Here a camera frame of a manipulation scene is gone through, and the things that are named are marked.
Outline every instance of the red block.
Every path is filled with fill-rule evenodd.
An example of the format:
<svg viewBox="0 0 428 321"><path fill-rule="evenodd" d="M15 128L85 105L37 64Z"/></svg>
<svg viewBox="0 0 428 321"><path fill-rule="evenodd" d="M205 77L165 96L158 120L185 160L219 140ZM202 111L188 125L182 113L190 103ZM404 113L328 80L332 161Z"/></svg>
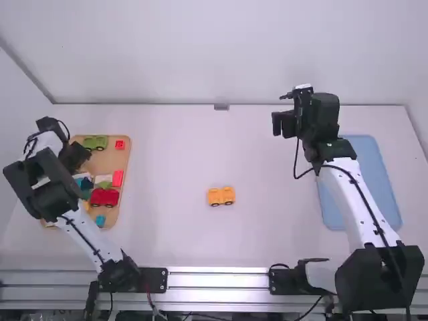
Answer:
<svg viewBox="0 0 428 321"><path fill-rule="evenodd" d="M113 187L121 187L123 181L123 171L114 171L113 173Z"/></svg>
<svg viewBox="0 0 428 321"><path fill-rule="evenodd" d="M125 142L123 140L117 140L116 144L114 145L114 148L118 150L125 149Z"/></svg>

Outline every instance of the red toy car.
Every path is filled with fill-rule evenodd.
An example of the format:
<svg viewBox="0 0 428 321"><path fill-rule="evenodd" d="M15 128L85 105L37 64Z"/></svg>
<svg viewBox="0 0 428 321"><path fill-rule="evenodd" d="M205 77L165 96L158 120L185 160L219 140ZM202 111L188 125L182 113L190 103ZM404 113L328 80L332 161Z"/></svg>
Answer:
<svg viewBox="0 0 428 321"><path fill-rule="evenodd" d="M116 189L94 189L89 203L93 207L115 207L119 203L119 192Z"/></svg>

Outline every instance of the wooden tray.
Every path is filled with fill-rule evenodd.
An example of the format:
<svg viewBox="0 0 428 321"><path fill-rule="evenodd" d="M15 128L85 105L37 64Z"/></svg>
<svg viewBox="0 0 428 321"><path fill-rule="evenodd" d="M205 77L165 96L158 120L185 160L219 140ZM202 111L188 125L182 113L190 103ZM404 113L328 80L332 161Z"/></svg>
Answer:
<svg viewBox="0 0 428 321"><path fill-rule="evenodd" d="M83 140L87 136L96 136L96 135L75 135L70 139L71 142L79 142L83 144ZM122 191L124 188L126 169L128 167L129 154L131 150L131 139L124 135L102 135L108 137L107 148L103 151L93 150L92 156L88 162L85 162L79 170L79 173L89 172L91 176L95 177L96 175L107 175L113 174L114 171L124 171L122 186L120 188L114 188L119 191L119 203L117 206L108 208L105 206L101 207L89 207L88 214L95 221L98 215L104 215L106 221L104 223L103 229L111 229L119 216L120 212L120 200L122 199ZM125 148L122 150L116 150L114 145L117 140L123 140L125 143ZM51 227L46 225L46 222L41 220L42 224L46 227Z"/></svg>

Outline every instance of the metal extrusion frame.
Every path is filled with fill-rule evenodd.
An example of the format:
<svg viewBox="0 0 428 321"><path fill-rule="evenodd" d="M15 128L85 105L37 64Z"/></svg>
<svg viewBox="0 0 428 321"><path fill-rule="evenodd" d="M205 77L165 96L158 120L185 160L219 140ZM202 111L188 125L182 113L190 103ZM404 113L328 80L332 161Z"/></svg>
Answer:
<svg viewBox="0 0 428 321"><path fill-rule="evenodd" d="M165 311L305 312L317 296L273 296L264 267L168 267L168 290L153 294ZM81 310L95 271L0 270L0 309ZM116 293L114 310L150 310L146 294ZM313 313L323 313L321 303ZM97 309L108 310L110 296L101 293ZM411 304L412 314L428 314L428 274L422 275ZM403 314L403 309L384 310Z"/></svg>

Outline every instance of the blue mat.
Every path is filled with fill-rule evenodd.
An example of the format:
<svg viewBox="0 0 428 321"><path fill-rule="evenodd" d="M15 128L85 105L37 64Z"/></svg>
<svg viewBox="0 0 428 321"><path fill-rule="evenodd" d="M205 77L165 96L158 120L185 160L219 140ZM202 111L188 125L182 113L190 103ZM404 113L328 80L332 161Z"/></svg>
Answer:
<svg viewBox="0 0 428 321"><path fill-rule="evenodd" d="M360 163L362 177L378 208L389 225L395 231L398 230L403 221L376 140L369 135L348 135L343 136L343 138L348 139L354 147L357 160ZM344 231L342 215L332 195L321 182L317 182L317 184L322 220L325 226L333 231Z"/></svg>

